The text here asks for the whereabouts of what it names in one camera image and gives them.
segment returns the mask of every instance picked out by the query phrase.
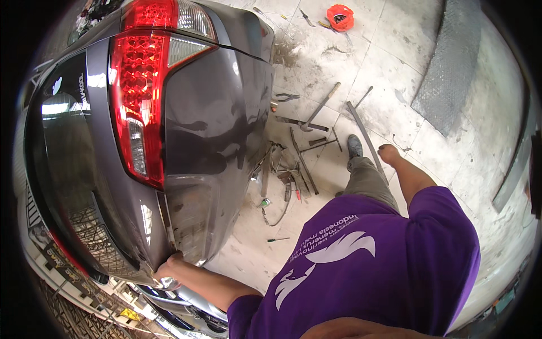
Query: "khaki pants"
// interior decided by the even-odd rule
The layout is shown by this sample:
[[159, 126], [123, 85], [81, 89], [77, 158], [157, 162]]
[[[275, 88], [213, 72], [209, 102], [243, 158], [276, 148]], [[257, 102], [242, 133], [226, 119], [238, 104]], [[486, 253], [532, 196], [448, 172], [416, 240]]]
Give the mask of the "khaki pants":
[[350, 180], [343, 194], [361, 194], [373, 198], [399, 211], [388, 181], [367, 157], [353, 157], [346, 167], [350, 172]]

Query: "foot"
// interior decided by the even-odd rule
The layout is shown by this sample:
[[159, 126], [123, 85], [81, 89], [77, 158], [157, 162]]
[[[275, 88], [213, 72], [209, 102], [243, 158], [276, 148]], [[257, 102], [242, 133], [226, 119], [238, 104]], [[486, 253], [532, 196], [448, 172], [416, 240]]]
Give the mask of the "foot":
[[359, 138], [356, 135], [350, 134], [348, 136], [347, 145], [350, 159], [352, 159], [353, 157], [363, 157], [362, 142], [359, 141]]

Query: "white tile floor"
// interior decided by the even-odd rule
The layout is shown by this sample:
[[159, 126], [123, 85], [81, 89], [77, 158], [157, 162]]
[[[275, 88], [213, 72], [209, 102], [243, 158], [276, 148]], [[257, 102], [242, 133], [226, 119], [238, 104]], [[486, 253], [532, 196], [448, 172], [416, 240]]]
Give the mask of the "white tile floor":
[[[480, 272], [459, 318], [452, 328], [467, 322], [489, 306], [513, 278], [519, 264], [533, 246], [534, 224], [523, 187], [526, 173], [501, 213], [491, 200], [511, 161], [520, 124], [522, 79], [510, 50], [487, 18], [482, 20], [478, 66], [465, 107], [456, 127], [444, 138], [410, 108], [435, 48], [443, 2], [432, 0], [343, 1], [354, 11], [349, 31], [353, 46], [342, 34], [322, 27], [309, 27], [302, 9], [317, 23], [330, 2], [322, 0], [224, 0], [228, 5], [251, 10], [256, 6], [293, 37], [262, 17], [276, 33], [276, 75], [274, 94], [294, 93], [298, 100], [279, 104], [276, 115], [306, 120], [337, 81], [339, 90], [320, 111], [314, 123], [334, 126], [343, 152], [337, 144], [306, 153], [305, 159], [320, 190], [299, 202], [292, 197], [282, 222], [269, 227], [263, 221], [258, 182], [252, 182], [232, 236], [219, 255], [206, 267], [238, 279], [265, 292], [269, 281], [290, 255], [305, 221], [334, 194], [346, 186], [348, 155], [346, 139], [362, 135], [346, 110], [370, 86], [372, 92], [358, 108], [375, 147], [397, 143], [412, 148], [402, 155], [426, 171], [440, 186], [449, 187], [471, 219], [480, 238]], [[293, 149], [290, 125], [271, 116], [266, 127], [270, 140]], [[294, 126], [302, 149], [308, 141], [331, 132], [304, 133]], [[370, 152], [364, 143], [367, 156]], [[383, 164], [400, 213], [408, 216], [393, 168]], [[266, 208], [270, 221], [285, 206], [284, 186], [271, 176]], [[267, 243], [271, 238], [290, 238]]]

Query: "purple t-shirt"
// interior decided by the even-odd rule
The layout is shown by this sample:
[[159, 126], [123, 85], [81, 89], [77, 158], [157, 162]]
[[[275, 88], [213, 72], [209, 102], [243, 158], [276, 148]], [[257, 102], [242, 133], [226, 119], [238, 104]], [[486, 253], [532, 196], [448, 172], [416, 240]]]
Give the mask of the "purple t-shirt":
[[419, 191], [409, 215], [361, 195], [331, 200], [266, 295], [231, 304], [230, 338], [299, 338], [339, 317], [444, 335], [474, 285], [478, 236], [446, 187]]

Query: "tail light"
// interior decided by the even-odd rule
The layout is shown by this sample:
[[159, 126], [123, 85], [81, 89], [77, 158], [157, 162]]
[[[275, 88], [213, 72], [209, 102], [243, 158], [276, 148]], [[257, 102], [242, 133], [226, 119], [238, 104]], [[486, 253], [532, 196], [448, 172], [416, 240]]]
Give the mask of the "tail light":
[[135, 0], [123, 10], [123, 30], [154, 28], [187, 31], [216, 42], [211, 19], [203, 8], [187, 0]]
[[112, 38], [109, 84], [118, 145], [128, 171], [162, 190], [162, 97], [174, 66], [216, 47], [172, 32], [215, 40], [203, 9], [185, 0], [135, 0], [124, 9], [124, 32]]

